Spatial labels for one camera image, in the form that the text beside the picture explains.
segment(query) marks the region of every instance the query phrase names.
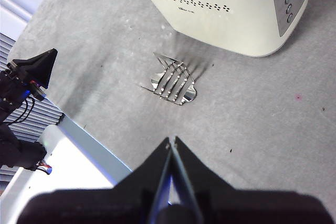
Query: toaster logo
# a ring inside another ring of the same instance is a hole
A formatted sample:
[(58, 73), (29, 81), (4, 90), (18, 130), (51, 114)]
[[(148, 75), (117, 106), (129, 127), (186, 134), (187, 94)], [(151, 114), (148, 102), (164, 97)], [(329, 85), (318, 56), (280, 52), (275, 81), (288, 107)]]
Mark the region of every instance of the toaster logo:
[(194, 13), (192, 10), (186, 10), (186, 9), (184, 9), (184, 8), (182, 8), (182, 7), (179, 7), (179, 9), (180, 9), (180, 10), (183, 10), (183, 11), (185, 11), (185, 12)]

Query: toaster ventilation holes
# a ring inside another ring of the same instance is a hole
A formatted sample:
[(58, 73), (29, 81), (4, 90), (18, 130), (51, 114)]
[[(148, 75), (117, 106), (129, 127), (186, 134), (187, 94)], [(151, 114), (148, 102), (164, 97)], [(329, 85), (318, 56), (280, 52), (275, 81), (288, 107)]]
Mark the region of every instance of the toaster ventilation holes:
[(195, 1), (195, 0), (171, 0), (175, 2), (179, 2), (181, 4), (187, 4), (187, 5), (193, 5), (193, 6), (198, 6), (200, 8), (208, 8), (208, 9), (213, 9), (213, 10), (222, 10), (225, 12), (229, 12), (230, 8), (226, 5), (219, 5), (219, 4), (210, 4), (210, 3), (203, 3), (201, 1)]

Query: cream toaster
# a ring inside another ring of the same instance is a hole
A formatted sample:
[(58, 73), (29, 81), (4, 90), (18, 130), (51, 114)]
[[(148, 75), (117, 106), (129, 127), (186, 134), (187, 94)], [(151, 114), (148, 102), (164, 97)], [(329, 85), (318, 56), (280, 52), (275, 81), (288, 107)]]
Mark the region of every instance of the cream toaster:
[(277, 51), (299, 22), (308, 0), (151, 0), (183, 34), (239, 54)]

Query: blue light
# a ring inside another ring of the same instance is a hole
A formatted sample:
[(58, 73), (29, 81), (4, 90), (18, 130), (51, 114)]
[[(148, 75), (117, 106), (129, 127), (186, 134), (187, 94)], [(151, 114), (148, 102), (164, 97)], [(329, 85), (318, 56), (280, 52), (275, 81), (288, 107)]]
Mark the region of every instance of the blue light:
[(27, 98), (29, 95), (30, 95), (30, 91), (29, 91), (29, 90), (26, 90), (26, 91), (22, 94), (21, 98)]

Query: cable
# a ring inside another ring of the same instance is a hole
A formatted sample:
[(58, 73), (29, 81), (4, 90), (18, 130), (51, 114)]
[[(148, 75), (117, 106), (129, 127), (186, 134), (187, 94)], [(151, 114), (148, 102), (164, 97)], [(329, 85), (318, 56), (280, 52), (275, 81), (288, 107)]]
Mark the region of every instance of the cable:
[(33, 110), (33, 108), (34, 108), (34, 105), (35, 105), (35, 99), (34, 99), (34, 98), (32, 98), (32, 97), (29, 97), (29, 98), (31, 98), (31, 101), (33, 102), (33, 104), (31, 105), (31, 107), (30, 107), (30, 110), (29, 110), (28, 114), (26, 115), (26, 117), (25, 117), (24, 119), (22, 119), (21, 121), (17, 121), (16, 123), (22, 123), (24, 120), (26, 120), (26, 119), (27, 119), (27, 117), (29, 117), (29, 115), (30, 115), (31, 111)]
[(47, 170), (44, 170), (44, 169), (41, 169), (41, 168), (36, 168), (37, 170), (41, 170), (42, 172), (46, 173), (47, 175), (50, 175), (51, 173), (51, 168), (47, 169)]
[(24, 112), (17, 118), (17, 119), (15, 119), (14, 121), (12, 121), (12, 122), (4, 122), (4, 123), (6, 123), (7, 125), (11, 125), (11, 124), (14, 124), (14, 123), (18, 123), (18, 120), (27, 112), (27, 110), (28, 110), (28, 101), (27, 101), (27, 99), (25, 99), (25, 102), (26, 102), (26, 108), (25, 108), (25, 110), (24, 110)]

